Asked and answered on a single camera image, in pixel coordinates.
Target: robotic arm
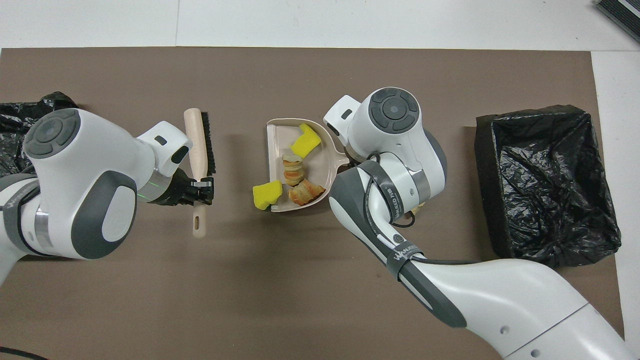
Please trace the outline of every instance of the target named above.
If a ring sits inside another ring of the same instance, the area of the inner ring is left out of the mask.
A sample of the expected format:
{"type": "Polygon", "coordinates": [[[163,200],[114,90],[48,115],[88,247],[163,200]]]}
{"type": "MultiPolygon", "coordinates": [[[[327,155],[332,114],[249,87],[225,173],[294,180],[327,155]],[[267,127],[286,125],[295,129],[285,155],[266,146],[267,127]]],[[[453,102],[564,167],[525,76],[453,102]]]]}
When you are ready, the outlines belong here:
{"type": "Polygon", "coordinates": [[[438,319],[478,334],[503,359],[636,359],[593,306],[548,267],[520,259],[432,261],[391,226],[440,193],[447,172],[412,94],[382,88],[362,104],[344,96],[324,121],[361,161],[339,174],[330,190],[335,216],[438,319]]]}
{"type": "Polygon", "coordinates": [[[84,110],[54,111],[26,134],[37,177],[0,179],[0,285],[22,256],[99,259],[128,235],[138,201],[211,204],[178,165],[192,141],[167,122],[133,138],[84,110]]]}

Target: black trash bag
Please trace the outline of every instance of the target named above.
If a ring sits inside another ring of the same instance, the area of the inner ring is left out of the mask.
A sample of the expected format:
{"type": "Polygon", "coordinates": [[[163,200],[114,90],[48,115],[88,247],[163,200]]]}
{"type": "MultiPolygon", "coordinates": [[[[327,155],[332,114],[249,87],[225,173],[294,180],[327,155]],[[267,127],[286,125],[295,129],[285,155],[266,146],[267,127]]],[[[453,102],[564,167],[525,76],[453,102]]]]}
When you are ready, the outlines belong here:
{"type": "Polygon", "coordinates": [[[476,163],[496,254],[550,267],[620,247],[591,115],[556,105],[479,117],[476,163]]]}
{"type": "Polygon", "coordinates": [[[61,92],[46,95],[38,102],[0,104],[0,177],[28,172],[31,161],[22,151],[24,135],[44,115],[59,109],[77,108],[74,101],[61,92]]]}

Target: croissant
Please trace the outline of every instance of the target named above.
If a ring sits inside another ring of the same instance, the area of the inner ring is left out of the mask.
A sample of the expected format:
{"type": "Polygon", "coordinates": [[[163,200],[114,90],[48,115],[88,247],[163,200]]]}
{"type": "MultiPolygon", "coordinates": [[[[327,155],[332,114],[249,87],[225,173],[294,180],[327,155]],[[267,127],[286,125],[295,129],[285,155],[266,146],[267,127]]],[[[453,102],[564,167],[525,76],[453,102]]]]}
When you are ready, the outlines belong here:
{"type": "Polygon", "coordinates": [[[305,178],[305,170],[302,168],[302,158],[298,155],[282,155],[284,165],[284,179],[289,186],[296,186],[305,178]]]}
{"type": "Polygon", "coordinates": [[[289,189],[289,198],[296,204],[302,206],[322,195],[324,191],[325,189],[322,186],[312,184],[309,180],[304,179],[298,186],[289,189]]]}

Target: white floor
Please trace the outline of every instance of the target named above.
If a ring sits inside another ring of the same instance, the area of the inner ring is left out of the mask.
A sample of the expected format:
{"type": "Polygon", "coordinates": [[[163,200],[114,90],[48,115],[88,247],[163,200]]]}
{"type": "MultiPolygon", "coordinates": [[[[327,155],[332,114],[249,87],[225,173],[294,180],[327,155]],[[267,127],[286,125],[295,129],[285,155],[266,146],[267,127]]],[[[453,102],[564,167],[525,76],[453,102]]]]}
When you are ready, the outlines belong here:
{"type": "Polygon", "coordinates": [[[640,44],[590,0],[0,1],[0,48],[412,47],[592,51],[623,247],[627,343],[640,357],[640,44]]]}

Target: yellow sponge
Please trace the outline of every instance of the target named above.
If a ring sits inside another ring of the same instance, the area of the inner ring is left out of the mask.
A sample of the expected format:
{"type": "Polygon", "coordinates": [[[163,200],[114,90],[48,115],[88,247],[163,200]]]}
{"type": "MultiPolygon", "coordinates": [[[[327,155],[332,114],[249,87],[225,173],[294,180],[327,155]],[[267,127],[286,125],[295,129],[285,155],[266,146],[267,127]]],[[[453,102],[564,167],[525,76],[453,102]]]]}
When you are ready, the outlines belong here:
{"type": "Polygon", "coordinates": [[[300,124],[302,135],[291,145],[295,155],[305,158],[311,150],[320,144],[320,136],[307,124],[300,124]]]}
{"type": "Polygon", "coordinates": [[[282,183],[272,181],[270,183],[253,187],[253,204],[260,210],[265,210],[269,205],[275,204],[282,195],[282,183]]]}

